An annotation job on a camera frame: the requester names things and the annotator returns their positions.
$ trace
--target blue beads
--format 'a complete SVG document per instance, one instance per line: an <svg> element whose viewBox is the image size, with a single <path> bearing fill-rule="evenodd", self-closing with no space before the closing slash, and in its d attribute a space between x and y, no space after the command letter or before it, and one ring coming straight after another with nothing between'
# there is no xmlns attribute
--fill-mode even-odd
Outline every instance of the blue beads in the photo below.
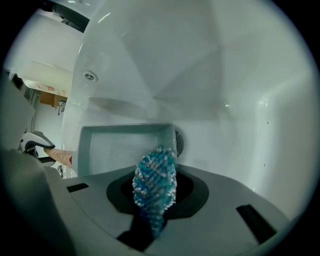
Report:
<svg viewBox="0 0 320 256"><path fill-rule="evenodd" d="M150 223L157 238L163 227L165 211L176 202L176 154L171 148L158 146L138 163L132 180L134 203L141 216Z"/></svg>

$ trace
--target gray tray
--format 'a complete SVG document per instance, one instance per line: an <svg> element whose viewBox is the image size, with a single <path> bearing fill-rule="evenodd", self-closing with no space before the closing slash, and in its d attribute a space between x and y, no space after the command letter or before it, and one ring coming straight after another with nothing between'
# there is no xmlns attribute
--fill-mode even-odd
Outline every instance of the gray tray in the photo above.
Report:
<svg viewBox="0 0 320 256"><path fill-rule="evenodd" d="M177 150L172 124L84 126L72 168L79 177L114 171L138 164L159 145Z"/></svg>

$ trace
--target circular opening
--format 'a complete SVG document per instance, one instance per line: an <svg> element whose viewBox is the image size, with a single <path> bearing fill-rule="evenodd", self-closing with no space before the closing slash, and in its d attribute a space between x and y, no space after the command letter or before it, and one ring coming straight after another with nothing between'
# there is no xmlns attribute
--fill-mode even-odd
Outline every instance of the circular opening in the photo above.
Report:
<svg viewBox="0 0 320 256"><path fill-rule="evenodd" d="M89 81L93 81L96 82L98 80L98 77L92 73L91 71L85 71L83 72L84 78L89 80Z"/></svg>

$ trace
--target hole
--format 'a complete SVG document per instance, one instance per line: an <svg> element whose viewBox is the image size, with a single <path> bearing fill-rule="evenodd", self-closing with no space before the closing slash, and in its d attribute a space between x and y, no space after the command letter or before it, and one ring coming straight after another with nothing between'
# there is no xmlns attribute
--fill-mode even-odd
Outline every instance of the hole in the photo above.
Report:
<svg viewBox="0 0 320 256"><path fill-rule="evenodd" d="M176 139L176 157L179 157L184 150L185 142L182 138L182 135L180 132L175 130L175 139Z"/></svg>
<svg viewBox="0 0 320 256"><path fill-rule="evenodd" d="M88 187L89 186L87 184L81 183L81 184L77 184L77 185L73 185L73 186L68 186L66 189L71 193L71 192L75 192L78 190L83 190Z"/></svg>
<svg viewBox="0 0 320 256"><path fill-rule="evenodd" d="M181 173L176 173L176 182L179 184L179 188L176 189L176 199L175 203L181 202L183 199L187 198L194 190L193 181L182 175ZM134 194L132 193L132 179L129 179L120 186L121 193L131 202L134 201Z"/></svg>
<svg viewBox="0 0 320 256"><path fill-rule="evenodd" d="M87 79L89 81L96 82L98 80L97 76L94 73L92 73L91 71L83 72L83 76L85 79Z"/></svg>
<svg viewBox="0 0 320 256"><path fill-rule="evenodd" d="M274 228L257 212L251 204L236 208L259 244L264 243L276 234Z"/></svg>

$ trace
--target gray plastic surface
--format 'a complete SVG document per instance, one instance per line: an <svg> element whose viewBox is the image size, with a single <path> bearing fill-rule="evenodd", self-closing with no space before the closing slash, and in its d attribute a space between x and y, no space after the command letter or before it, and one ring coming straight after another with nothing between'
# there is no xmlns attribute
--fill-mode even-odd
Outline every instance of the gray plastic surface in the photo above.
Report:
<svg viewBox="0 0 320 256"><path fill-rule="evenodd" d="M289 223L274 205L238 181L188 166L178 167L207 184L208 200L192 217L169 220L161 236L146 249L146 254L233 256L256 248L258 242L236 210L242 205L251 204L276 231ZM135 166L131 166L63 182L65 186L79 183L89 186L72 192L71 196L94 223L116 238L129 230L133 217L116 211L107 198L107 187L134 170Z"/></svg>
<svg viewBox="0 0 320 256"><path fill-rule="evenodd" d="M72 168L79 177L118 170L138 164L159 145L177 150L172 124L85 126Z"/></svg>
<svg viewBox="0 0 320 256"><path fill-rule="evenodd" d="M55 247L57 251L50 253L68 256L143 255L94 223L74 201L56 169L43 167L35 157L27 154L0 151L0 155L3 159L0 174L12 205L42 239ZM12 228L6 236L11 237L21 227L12 224ZM17 234L12 239L15 238L19 240L21 237Z"/></svg>
<svg viewBox="0 0 320 256"><path fill-rule="evenodd" d="M0 84L0 148L17 150L35 110L4 72Z"/></svg>

